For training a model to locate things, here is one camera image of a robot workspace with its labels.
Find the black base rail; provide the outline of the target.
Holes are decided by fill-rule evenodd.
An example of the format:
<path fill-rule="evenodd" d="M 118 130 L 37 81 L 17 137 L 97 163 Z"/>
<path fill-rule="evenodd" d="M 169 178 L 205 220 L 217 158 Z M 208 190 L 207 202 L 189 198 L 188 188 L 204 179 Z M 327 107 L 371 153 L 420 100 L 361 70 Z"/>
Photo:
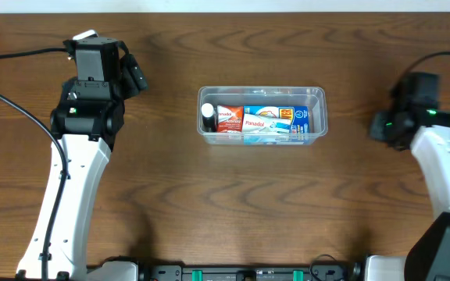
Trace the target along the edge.
<path fill-rule="evenodd" d="M 138 281 L 317 281 L 401 280 L 404 257 L 371 255 L 363 263 L 345 264 L 323 254 L 307 266 L 184 266 L 146 265 L 113 259 L 88 271 L 87 280 Z"/>

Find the clear plastic container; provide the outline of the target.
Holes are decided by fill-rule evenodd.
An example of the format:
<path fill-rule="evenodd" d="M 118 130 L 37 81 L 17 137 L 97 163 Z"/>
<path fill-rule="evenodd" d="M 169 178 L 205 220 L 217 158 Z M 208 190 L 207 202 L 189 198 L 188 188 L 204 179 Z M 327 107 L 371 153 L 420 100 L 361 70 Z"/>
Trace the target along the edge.
<path fill-rule="evenodd" d="M 198 132 L 209 144 L 311 144 L 328 131 L 320 87 L 202 87 Z"/>

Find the black bottle white cap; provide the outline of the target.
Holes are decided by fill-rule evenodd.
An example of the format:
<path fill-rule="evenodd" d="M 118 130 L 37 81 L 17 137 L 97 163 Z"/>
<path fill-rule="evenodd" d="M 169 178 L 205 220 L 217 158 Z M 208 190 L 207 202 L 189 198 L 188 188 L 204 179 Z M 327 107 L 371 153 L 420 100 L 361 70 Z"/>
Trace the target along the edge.
<path fill-rule="evenodd" d="M 216 110 L 210 103 L 201 106 L 202 124 L 206 132 L 217 131 Z"/>

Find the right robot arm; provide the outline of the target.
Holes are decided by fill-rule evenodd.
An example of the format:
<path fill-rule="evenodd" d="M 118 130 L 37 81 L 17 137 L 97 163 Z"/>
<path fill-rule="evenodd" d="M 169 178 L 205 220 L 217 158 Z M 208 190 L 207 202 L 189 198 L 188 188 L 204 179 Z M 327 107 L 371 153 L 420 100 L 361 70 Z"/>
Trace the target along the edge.
<path fill-rule="evenodd" d="M 378 112 L 370 136 L 419 163 L 434 221 L 404 257 L 370 255 L 355 280 L 450 281 L 450 112 L 439 109 L 440 78 L 407 72 L 392 88 L 392 104 Z"/>

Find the white Panadol box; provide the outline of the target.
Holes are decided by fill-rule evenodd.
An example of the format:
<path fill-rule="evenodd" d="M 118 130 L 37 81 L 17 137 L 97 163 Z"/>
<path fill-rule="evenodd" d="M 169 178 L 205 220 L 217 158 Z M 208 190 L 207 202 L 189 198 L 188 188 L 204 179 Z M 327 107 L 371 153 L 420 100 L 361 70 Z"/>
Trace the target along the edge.
<path fill-rule="evenodd" d="M 291 121 L 268 116 L 245 114 L 242 125 L 243 133 L 290 133 Z"/>

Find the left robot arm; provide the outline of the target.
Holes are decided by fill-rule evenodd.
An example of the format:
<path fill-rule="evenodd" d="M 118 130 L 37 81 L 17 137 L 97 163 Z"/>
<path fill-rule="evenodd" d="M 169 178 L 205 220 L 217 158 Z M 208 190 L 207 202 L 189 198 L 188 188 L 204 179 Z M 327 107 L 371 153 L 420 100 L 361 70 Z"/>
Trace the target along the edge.
<path fill-rule="evenodd" d="M 140 280 L 131 258 L 87 267 L 88 233 L 98 185 L 124 124 L 125 104 L 147 87 L 127 46 L 90 35 L 65 41 L 77 76 L 62 86 L 50 116 L 52 162 L 34 233 L 15 280 Z"/>

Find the blue Kool Fever box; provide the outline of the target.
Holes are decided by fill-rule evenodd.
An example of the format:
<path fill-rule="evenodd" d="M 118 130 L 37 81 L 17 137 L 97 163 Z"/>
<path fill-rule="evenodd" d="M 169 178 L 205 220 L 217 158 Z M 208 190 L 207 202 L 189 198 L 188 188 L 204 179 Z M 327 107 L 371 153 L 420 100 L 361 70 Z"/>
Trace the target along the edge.
<path fill-rule="evenodd" d="M 245 105 L 244 115 L 268 116 L 291 121 L 290 133 L 243 133 L 247 144 L 306 144 L 309 133 L 309 111 L 306 106 L 263 106 Z"/>

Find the red Panadol box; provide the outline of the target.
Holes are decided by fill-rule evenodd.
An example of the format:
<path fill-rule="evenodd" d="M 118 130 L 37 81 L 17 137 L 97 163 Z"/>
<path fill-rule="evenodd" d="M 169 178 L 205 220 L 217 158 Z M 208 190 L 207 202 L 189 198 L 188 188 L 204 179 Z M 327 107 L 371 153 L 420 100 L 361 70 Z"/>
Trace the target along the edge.
<path fill-rule="evenodd" d="M 217 132 L 240 133 L 243 125 L 244 109 L 242 106 L 217 106 Z"/>

